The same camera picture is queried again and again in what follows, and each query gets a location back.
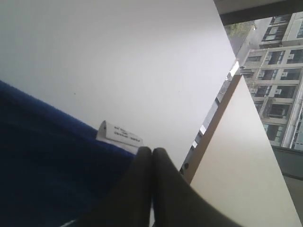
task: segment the black object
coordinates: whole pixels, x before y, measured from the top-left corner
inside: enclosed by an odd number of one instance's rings
[[[156,227],[239,227],[185,182],[162,148],[140,148],[107,198],[69,227],[147,227],[152,192]]]
[[[293,14],[301,11],[303,11],[302,0],[283,0],[253,8],[221,14],[220,17],[223,25],[225,26],[245,21]]]

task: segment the building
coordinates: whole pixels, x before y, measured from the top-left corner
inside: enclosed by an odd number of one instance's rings
[[[276,16],[271,19],[260,48],[298,46],[303,44],[303,12]]]
[[[303,150],[303,12],[273,17],[242,66],[272,145]]]

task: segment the printed label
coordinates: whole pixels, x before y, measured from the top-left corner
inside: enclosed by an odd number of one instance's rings
[[[128,144],[134,147],[141,147],[143,146],[143,140],[118,126],[112,125],[107,121],[103,121],[101,127],[99,129],[104,130],[102,132],[98,132],[98,134],[103,134],[106,139],[108,140],[115,140],[124,144]]]

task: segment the blue cloth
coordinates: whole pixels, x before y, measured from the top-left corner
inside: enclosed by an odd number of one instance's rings
[[[0,81],[0,226],[59,227],[104,198],[134,155]]]

